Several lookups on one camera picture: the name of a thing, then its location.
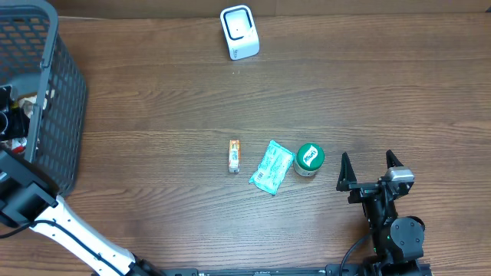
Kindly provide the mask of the small orange white box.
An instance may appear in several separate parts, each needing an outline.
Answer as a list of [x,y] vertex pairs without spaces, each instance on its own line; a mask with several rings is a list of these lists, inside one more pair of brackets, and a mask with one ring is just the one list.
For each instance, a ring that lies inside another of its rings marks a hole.
[[241,147],[239,140],[229,141],[229,171],[231,173],[240,172]]

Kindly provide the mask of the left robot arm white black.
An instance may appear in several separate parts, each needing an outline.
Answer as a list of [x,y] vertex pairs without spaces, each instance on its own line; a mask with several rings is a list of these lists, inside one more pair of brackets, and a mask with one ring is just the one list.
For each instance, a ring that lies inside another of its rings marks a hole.
[[72,180],[80,153],[80,130],[42,138],[30,123],[28,148],[20,156],[1,148],[1,222],[17,234],[29,228],[72,252],[98,275],[161,275],[162,271],[115,245],[65,202],[55,173]]

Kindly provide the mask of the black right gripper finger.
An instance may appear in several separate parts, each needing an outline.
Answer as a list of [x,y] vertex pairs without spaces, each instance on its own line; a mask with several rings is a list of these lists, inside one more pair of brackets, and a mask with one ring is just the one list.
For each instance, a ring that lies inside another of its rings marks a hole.
[[390,149],[386,152],[386,163],[388,169],[404,165]]
[[346,152],[341,156],[341,171],[338,177],[336,190],[339,192],[347,192],[351,190],[351,186],[358,183],[356,175],[351,165],[351,161]]

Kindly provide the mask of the red white stick packet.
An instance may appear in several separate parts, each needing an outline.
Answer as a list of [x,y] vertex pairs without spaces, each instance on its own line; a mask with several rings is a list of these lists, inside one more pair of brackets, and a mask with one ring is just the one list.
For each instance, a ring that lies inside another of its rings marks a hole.
[[26,138],[15,138],[12,139],[12,152],[13,153],[23,153],[26,150],[27,139]]

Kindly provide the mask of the beige brown snack bag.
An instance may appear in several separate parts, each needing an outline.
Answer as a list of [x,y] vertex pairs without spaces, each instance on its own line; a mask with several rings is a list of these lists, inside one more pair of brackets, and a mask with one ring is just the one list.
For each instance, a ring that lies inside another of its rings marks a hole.
[[[48,100],[55,96],[55,90],[47,90],[45,92],[45,99],[43,102],[42,110],[45,110],[48,105]],[[37,103],[37,95],[33,94],[31,96],[26,96],[18,101],[18,106],[23,109],[25,115],[31,118],[34,113],[34,105]]]

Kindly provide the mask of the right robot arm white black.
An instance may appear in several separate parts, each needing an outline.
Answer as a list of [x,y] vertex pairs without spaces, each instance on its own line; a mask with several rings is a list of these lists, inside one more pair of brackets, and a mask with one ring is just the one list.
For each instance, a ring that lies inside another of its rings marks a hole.
[[342,275],[351,253],[368,239],[374,256],[357,266],[357,275],[430,275],[430,267],[420,266],[423,257],[425,224],[416,216],[400,218],[395,200],[407,195],[414,184],[414,173],[394,155],[386,152],[387,171],[376,182],[359,183],[347,153],[341,157],[336,190],[348,192],[350,204],[362,204],[369,233],[355,242],[344,255],[338,269]]

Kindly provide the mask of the green lid round jar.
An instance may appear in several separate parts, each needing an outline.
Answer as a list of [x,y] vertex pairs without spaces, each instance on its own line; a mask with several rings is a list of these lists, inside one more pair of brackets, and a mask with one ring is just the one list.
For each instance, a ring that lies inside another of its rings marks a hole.
[[294,170],[300,176],[314,176],[325,161],[324,150],[315,143],[302,145],[294,160]]

